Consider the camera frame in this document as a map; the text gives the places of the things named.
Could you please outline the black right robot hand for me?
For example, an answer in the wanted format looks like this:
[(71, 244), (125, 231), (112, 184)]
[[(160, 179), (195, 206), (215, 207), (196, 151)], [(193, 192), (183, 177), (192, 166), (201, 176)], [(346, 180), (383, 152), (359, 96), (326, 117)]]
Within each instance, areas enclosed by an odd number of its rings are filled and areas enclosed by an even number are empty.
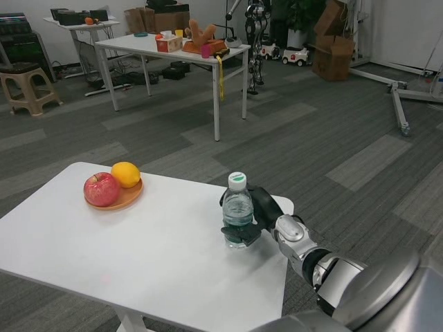
[(263, 230), (272, 234), (277, 219), (284, 213), (274, 198), (263, 188), (255, 185), (246, 186), (252, 198), (253, 217), (256, 224), (228, 225), (221, 228), (221, 232), (233, 243), (242, 243), (246, 247), (257, 241)]

